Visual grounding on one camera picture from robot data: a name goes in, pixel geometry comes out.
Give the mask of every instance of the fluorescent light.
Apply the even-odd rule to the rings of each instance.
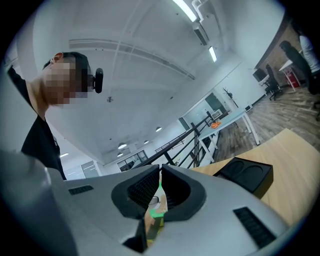
[[[124,147],[126,147],[127,146],[127,144],[125,144],[125,143],[120,143],[119,145],[118,145],[118,149],[120,150],[120,149],[123,149]]]
[[[189,17],[189,19],[194,22],[197,19],[197,16],[194,12],[189,8],[189,6],[183,0],[173,0],[184,13]]]
[[[212,46],[209,48],[209,52],[211,54],[213,62],[216,62],[217,61],[217,56],[216,56],[215,50],[214,50],[214,48]]]
[[[67,155],[69,155],[69,153],[62,154],[62,155],[60,155],[60,158],[63,158],[65,156],[67,156]]]
[[[83,168],[83,169],[85,170],[85,169],[88,169],[88,168],[90,168],[90,167],[92,167],[92,166],[95,166],[95,165],[93,164],[93,165],[90,165],[89,167],[86,167],[86,168]]]

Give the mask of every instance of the black shirt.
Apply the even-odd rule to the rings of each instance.
[[[12,67],[9,69],[8,74],[23,98],[32,107],[26,81],[23,80]],[[62,178],[66,180],[61,165],[60,148],[57,140],[51,133],[48,123],[42,120],[39,115],[36,117],[36,120],[26,136],[21,151],[26,155],[37,158],[47,168],[57,169]]]

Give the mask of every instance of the black tray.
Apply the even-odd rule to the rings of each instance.
[[[262,198],[274,181],[274,168],[271,164],[235,157],[213,176],[232,181]]]

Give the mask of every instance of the wooden floor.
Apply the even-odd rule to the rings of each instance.
[[[320,96],[311,95],[306,87],[297,88],[296,92],[287,87],[275,101],[270,101],[269,97],[264,97],[248,112],[260,143],[288,128],[320,151],[320,122],[315,119],[318,111],[313,109],[313,103],[319,101]],[[239,128],[232,124],[220,131],[218,150],[213,155],[215,162],[257,147],[245,123],[242,120],[236,123]]]

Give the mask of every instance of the white ceiling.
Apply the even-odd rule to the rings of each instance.
[[[191,0],[186,3],[191,7]],[[56,17],[72,19],[70,31],[64,32],[68,38],[61,40],[88,57],[92,72],[102,68],[104,73],[102,93],[89,95],[78,111],[106,164],[117,159],[120,142],[140,148],[151,141],[156,127],[168,123],[158,118],[162,109],[201,70],[215,66],[209,47],[172,0],[77,0],[72,11]],[[216,41],[222,51],[223,44]],[[68,121],[74,129],[79,126]]]

